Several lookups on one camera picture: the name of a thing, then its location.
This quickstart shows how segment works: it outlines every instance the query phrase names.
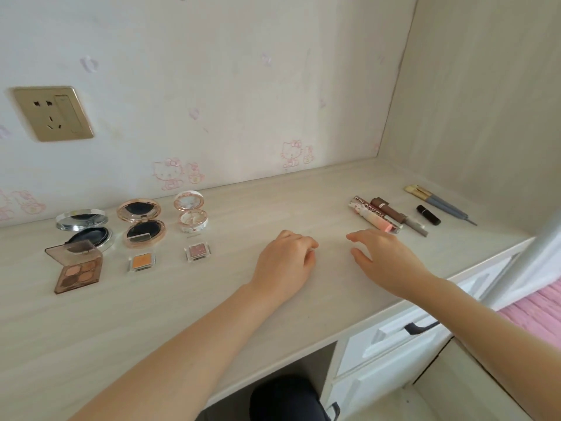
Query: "person's left hand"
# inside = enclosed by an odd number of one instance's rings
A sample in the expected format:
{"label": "person's left hand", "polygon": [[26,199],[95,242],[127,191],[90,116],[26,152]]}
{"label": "person's left hand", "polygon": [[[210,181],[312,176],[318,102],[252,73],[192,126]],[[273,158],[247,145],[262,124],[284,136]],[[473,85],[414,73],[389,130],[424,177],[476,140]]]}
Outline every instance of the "person's left hand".
{"label": "person's left hand", "polygon": [[249,285],[273,304],[283,304],[310,277],[315,266],[313,249],[317,247],[319,244],[310,236],[283,230],[259,255]]}

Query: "pink cartoon cat drawing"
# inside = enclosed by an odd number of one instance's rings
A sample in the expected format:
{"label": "pink cartoon cat drawing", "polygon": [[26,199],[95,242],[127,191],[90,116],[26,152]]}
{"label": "pink cartoon cat drawing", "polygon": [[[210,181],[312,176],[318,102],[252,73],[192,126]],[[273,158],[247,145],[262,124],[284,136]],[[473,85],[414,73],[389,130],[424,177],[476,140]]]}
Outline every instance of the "pink cartoon cat drawing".
{"label": "pink cartoon cat drawing", "polygon": [[315,157],[312,155],[313,148],[311,146],[306,146],[306,155],[304,155],[304,164],[309,164]]}
{"label": "pink cartoon cat drawing", "polygon": [[168,158],[164,162],[154,162],[154,176],[162,180],[162,190],[177,189],[183,185],[179,178],[185,173],[179,158]]}
{"label": "pink cartoon cat drawing", "polygon": [[20,208],[28,214],[39,214],[46,208],[45,204],[40,204],[37,199],[33,198],[33,195],[26,190],[12,192],[12,195],[20,205]]}
{"label": "pink cartoon cat drawing", "polygon": [[295,167],[298,165],[298,158],[302,154],[302,142],[299,140],[293,140],[289,143],[284,142],[282,144],[282,152],[280,156],[286,160],[283,165],[284,168]]}
{"label": "pink cartoon cat drawing", "polygon": [[10,198],[4,195],[0,190],[0,221],[10,220],[13,218],[13,211],[8,208],[10,204]]}
{"label": "pink cartoon cat drawing", "polygon": [[205,175],[201,174],[198,163],[193,162],[192,164],[188,164],[188,165],[189,165],[188,177],[191,183],[198,184],[203,180],[205,180]]}

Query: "blue brush handle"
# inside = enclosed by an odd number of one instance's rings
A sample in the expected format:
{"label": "blue brush handle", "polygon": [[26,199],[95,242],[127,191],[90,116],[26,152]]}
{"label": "blue brush handle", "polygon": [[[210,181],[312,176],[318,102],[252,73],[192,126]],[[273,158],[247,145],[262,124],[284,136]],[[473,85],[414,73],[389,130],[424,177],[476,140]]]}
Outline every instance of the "blue brush handle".
{"label": "blue brush handle", "polygon": [[462,210],[460,210],[459,208],[456,208],[454,205],[452,205],[451,203],[447,203],[444,199],[439,198],[438,196],[436,196],[435,194],[431,195],[431,198],[436,199],[440,204],[443,205],[447,205],[448,207],[452,208],[453,210],[456,210],[457,213],[467,217],[467,214],[464,213]]}
{"label": "blue brush handle", "polygon": [[439,201],[440,198],[434,198],[434,195],[428,197],[427,199],[425,199],[426,203],[429,203],[430,205],[434,205],[437,208],[440,208],[442,211],[444,211],[445,213],[448,213],[450,215],[453,215],[455,218],[460,218],[462,220],[467,219],[467,214],[463,213],[460,214],[459,212],[457,212],[456,210],[452,209],[449,205],[443,204],[442,202]]}

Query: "outlet switch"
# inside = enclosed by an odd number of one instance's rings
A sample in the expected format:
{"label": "outlet switch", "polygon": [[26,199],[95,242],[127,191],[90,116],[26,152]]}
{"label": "outlet switch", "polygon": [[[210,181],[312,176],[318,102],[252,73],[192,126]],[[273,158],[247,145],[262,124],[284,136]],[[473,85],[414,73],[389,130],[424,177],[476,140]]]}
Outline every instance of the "outlet switch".
{"label": "outlet switch", "polygon": [[94,137],[74,88],[15,87],[12,93],[39,141]]}

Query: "forearm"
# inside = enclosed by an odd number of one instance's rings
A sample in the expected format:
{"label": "forearm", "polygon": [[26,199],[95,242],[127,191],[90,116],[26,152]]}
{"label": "forearm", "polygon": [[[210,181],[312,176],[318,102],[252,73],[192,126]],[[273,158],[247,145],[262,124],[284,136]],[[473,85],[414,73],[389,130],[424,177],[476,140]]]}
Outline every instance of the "forearm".
{"label": "forearm", "polygon": [[457,336],[535,419],[560,419],[561,353],[443,279],[414,301]]}
{"label": "forearm", "polygon": [[276,309],[249,285],[139,362],[72,421],[194,420],[220,377]]}

